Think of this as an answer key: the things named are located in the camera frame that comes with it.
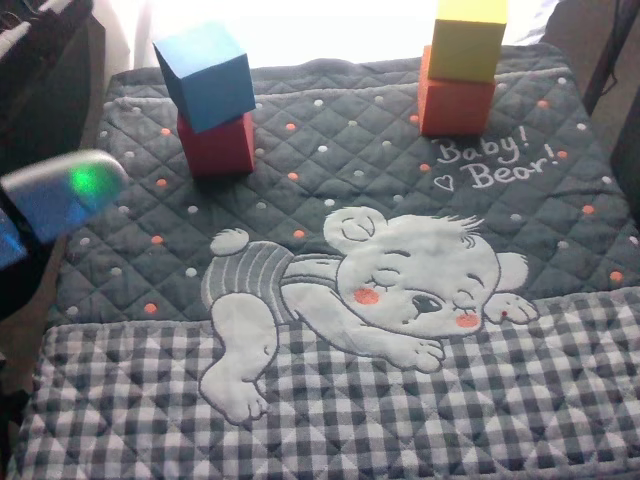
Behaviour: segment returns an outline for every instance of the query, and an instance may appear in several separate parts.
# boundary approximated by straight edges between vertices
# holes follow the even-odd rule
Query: bear's nose
[[[413,297],[413,306],[416,307],[418,313],[433,313],[442,310],[440,302],[426,295]]]

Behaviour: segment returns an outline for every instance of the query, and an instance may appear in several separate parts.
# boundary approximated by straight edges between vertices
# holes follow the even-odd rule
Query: cube
[[[178,114],[178,136],[194,178],[253,172],[251,113],[202,133],[196,133]]]
[[[479,135],[484,132],[495,81],[457,82],[429,78],[431,47],[424,49],[418,84],[418,118],[423,135]]]
[[[169,95],[195,133],[256,107],[247,54],[222,25],[207,23],[154,47]]]
[[[491,82],[507,24],[507,0],[440,0],[429,77]]]

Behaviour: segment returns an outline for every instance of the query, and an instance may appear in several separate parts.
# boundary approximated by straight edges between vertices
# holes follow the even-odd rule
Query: bear
[[[369,207],[327,216],[324,237],[339,255],[298,255],[250,242],[240,229],[214,238],[202,300],[223,356],[202,375],[201,395],[234,425],[257,420],[268,404],[256,381],[278,351],[278,326],[304,322],[333,348],[433,373],[442,339],[478,332],[485,321],[526,324],[535,306],[511,293],[527,260],[496,253],[475,217],[403,215]]]

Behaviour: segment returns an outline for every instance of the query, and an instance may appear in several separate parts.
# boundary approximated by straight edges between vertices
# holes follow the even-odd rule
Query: bear's face
[[[368,208],[335,212],[325,237],[345,254],[343,302],[369,325],[418,338],[469,335],[500,278],[473,219],[407,215],[387,222]]]

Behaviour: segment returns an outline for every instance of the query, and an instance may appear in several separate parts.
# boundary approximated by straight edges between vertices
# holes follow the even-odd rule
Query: heart
[[[444,177],[436,178],[433,183],[444,190],[453,192],[453,177],[451,175],[445,175]]]

